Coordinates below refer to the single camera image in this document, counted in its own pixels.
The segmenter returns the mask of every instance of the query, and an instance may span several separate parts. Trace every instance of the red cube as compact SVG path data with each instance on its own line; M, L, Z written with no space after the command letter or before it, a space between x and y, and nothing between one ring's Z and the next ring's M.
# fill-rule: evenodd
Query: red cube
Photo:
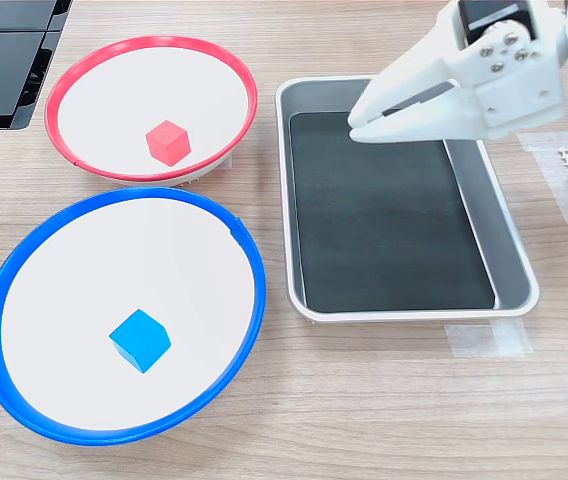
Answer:
M153 158L172 167L191 153L188 133L168 120L146 134L146 143Z

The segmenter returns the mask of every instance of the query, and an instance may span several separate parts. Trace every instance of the red bowl rim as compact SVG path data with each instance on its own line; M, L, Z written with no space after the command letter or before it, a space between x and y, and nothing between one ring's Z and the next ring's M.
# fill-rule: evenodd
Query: red bowl rim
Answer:
M58 114L64 95L66 95L69 89L84 74L86 74L96 66L106 62L107 60L134 50L155 47L173 47L194 50L215 57L231 67L244 83L246 92L248 94L248 114L246 116L244 126L237 134L237 136L231 141L231 143L229 143L221 151L219 151L212 157L207 158L206 160L180 170L173 170L170 172L154 175L124 175L120 173L100 170L99 168L95 168L87 164L77 155L75 155L75 153L68 147L68 145L66 145L66 142L64 142L62 134L59 130ZM53 143L55 148L73 165L76 165L88 172L95 173L103 177L112 178L114 180L121 180L126 182L157 182L189 175L193 172L196 172L197 170L215 163L222 157L226 156L233 148L235 148L240 140L242 140L244 135L246 135L253 123L253 120L255 120L256 113L257 85L255 84L255 79L253 78L250 70L239 58L237 58L228 50L220 47L219 45L207 42L205 40L173 35L153 35L130 38L127 40L122 40L121 42L107 45L106 47L100 48L99 50L96 50L90 55L84 57L82 60L69 68L66 73L64 73L60 77L60 79L51 90L51 94L49 95L48 101L46 102L44 123L46 125L46 131L48 132L51 142Z

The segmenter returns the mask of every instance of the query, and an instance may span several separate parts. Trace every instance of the black object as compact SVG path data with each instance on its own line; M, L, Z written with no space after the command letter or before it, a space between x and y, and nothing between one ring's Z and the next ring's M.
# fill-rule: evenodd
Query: black object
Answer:
M28 126L71 0L0 0L0 129Z
M459 0L467 45L472 45L496 22L516 20L537 38L527 0Z
M347 117L291 119L307 306L322 313L493 308L443 142L355 143Z

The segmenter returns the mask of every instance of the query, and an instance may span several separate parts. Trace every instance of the blue cube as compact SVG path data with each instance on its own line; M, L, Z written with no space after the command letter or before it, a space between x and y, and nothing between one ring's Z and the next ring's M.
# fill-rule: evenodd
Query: blue cube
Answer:
M124 320L110 338L120 355L142 373L171 346L166 329L142 310Z

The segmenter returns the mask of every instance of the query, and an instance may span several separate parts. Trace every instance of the wooden table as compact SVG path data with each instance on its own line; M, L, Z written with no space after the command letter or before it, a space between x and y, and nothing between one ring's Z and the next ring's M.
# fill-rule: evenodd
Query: wooden table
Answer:
M269 300L233 383L161 436L68 446L0 407L0 478L568 480L568 228L517 138L489 152L541 283L542 301L525 319L532 355L454 358L441 324L313 326L286 298L275 89L309 74L378 72L426 33L442 5L76 2L32 125L0 132L0 265L50 215L117 188L51 146L43 107L55 80L113 41L193 35L239 55L259 85L259 115L233 169L192 189L242 217L264 257ZM568 118L545 129L568 130Z

